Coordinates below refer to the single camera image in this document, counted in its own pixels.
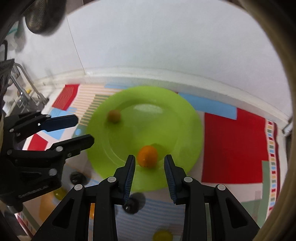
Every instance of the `blue rectangle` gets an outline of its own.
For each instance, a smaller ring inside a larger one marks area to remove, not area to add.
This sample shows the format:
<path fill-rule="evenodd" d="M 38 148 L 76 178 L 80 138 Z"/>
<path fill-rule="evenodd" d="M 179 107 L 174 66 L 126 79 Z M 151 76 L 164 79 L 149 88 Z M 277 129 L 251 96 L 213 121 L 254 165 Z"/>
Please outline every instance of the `blue rectangle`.
<path fill-rule="evenodd" d="M 104 86 L 105 88 L 109 88 L 109 89 L 121 89 L 121 90 L 125 90 L 127 88 L 130 88 L 131 86 L 129 85 L 117 85 L 117 84 L 106 84 Z"/>
<path fill-rule="evenodd" d="M 235 106 L 189 94 L 179 93 L 179 95 L 186 99 L 195 110 L 226 117 L 233 120 L 237 119 L 237 108 Z"/>
<path fill-rule="evenodd" d="M 59 117 L 59 116 L 64 116 L 64 115 L 71 115 L 75 112 L 75 110 L 76 110 L 76 108 L 72 108 L 72 107 L 69 107 L 67 111 L 53 108 L 49 114 L 51 115 L 52 118 L 54 118 L 54 117 Z M 51 132 L 47 132 L 47 131 L 43 131 L 43 132 L 50 135 L 51 137 L 59 140 L 62 137 L 64 130 L 65 129 L 51 131 Z"/>

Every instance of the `striped pattern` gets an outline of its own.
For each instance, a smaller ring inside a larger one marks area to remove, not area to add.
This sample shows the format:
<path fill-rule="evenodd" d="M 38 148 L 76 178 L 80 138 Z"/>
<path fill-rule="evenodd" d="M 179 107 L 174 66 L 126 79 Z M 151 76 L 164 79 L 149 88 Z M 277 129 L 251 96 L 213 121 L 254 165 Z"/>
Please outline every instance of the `striped pattern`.
<path fill-rule="evenodd" d="M 74 138 L 84 135 L 88 122 L 97 107 L 101 103 L 103 103 L 109 96 L 119 91 L 121 90 L 105 88 L 103 85 L 97 84 L 80 85 L 76 98 L 70 106 L 70 108 L 75 109 L 72 114 L 75 114 L 79 119 L 77 129 L 72 137 Z"/>
<path fill-rule="evenodd" d="M 65 85 L 61 94 L 52 104 L 52 107 L 60 110 L 67 110 L 77 94 L 78 86 L 79 85 Z"/>
<path fill-rule="evenodd" d="M 255 220 L 255 222 L 258 221 L 258 212 L 259 212 L 261 199 L 262 199 L 262 191 L 255 191 L 254 207 L 253 207 L 253 212 L 251 214 L 251 217 Z"/>
<path fill-rule="evenodd" d="M 185 205 L 147 199 L 145 206 L 134 215 L 127 214 L 121 206 L 117 206 L 117 210 L 119 240 L 152 240 L 159 229 L 167 229 L 176 236 L 182 234 Z"/>
<path fill-rule="evenodd" d="M 275 125 L 272 121 L 266 120 L 266 142 L 267 142 L 267 152 L 269 159 L 269 169 L 270 169 L 270 195 L 268 201 L 267 216 L 272 211 L 275 202 L 276 202 L 276 193 L 277 193 L 277 161 L 276 161 L 276 143 L 274 137 L 274 128 Z"/>
<path fill-rule="evenodd" d="M 33 235 L 35 235 L 36 233 L 36 229 L 31 225 L 31 223 L 29 222 L 29 220 L 26 218 L 26 216 L 24 215 L 23 212 L 20 213 L 16 213 L 15 217 L 17 218 L 18 222 L 20 224 L 24 224 L 24 227 L 27 227 L 26 233 L 30 236 L 33 237 Z"/>

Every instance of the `baseboard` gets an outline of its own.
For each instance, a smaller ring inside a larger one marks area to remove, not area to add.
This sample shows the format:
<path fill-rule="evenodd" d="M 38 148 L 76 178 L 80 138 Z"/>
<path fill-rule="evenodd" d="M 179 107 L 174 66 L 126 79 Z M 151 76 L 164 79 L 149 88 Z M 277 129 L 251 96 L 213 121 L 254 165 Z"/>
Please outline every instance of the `baseboard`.
<path fill-rule="evenodd" d="M 165 69 L 103 68 L 86 69 L 35 82 L 40 90 L 47 85 L 60 86 L 66 83 L 99 83 L 114 86 L 153 85 L 173 91 L 197 95 L 236 106 L 266 119 L 274 121 L 283 129 L 289 117 L 251 94 L 219 81 Z"/>

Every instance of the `red rectangle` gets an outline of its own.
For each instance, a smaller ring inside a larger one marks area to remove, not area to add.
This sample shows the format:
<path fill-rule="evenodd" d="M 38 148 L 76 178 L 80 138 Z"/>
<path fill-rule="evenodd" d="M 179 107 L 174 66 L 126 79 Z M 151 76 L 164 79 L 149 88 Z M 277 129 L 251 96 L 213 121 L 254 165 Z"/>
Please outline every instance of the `red rectangle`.
<path fill-rule="evenodd" d="M 52 104 L 52 107 L 67 110 L 77 95 L 78 86 L 79 85 L 65 85 L 58 98 Z"/>
<path fill-rule="evenodd" d="M 202 182 L 261 183 L 266 120 L 237 108 L 237 119 L 205 113 Z"/>
<path fill-rule="evenodd" d="M 45 150 L 47 143 L 48 143 L 47 140 L 44 140 L 38 134 L 34 134 L 28 146 L 28 150 L 38 150 L 38 151 Z"/>

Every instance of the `black fabric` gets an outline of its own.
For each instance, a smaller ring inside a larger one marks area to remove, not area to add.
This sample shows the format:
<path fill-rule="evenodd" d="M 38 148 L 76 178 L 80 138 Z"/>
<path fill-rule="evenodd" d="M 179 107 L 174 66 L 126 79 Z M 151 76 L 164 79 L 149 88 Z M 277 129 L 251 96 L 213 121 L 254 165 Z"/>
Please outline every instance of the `black fabric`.
<path fill-rule="evenodd" d="M 25 12 L 28 29 L 35 34 L 50 34 L 60 24 L 66 0 L 36 0 Z"/>
<path fill-rule="evenodd" d="M 3 96 L 7 90 L 7 84 L 10 77 L 10 72 L 13 67 L 15 60 L 5 60 L 0 62 L 0 107 L 1 110 L 4 105 Z"/>
<path fill-rule="evenodd" d="M 0 211 L 0 236 L 1 240 L 5 241 L 20 241 Z"/>

